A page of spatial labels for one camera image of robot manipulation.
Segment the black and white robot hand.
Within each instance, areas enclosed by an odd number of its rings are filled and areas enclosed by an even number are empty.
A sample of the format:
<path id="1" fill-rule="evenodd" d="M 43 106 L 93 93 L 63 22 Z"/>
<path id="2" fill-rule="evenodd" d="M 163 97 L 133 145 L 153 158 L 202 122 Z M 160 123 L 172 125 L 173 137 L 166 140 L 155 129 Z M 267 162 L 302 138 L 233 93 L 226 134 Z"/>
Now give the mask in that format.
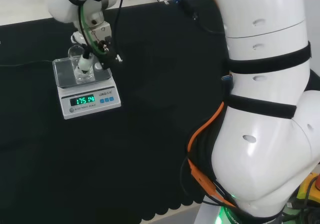
<path id="1" fill-rule="evenodd" d="M 96 58 L 103 70 L 121 65 L 122 59 L 113 45 L 112 29 L 108 22 L 90 26 L 75 21 L 74 26 L 77 31 L 72 34 L 71 41 Z"/>

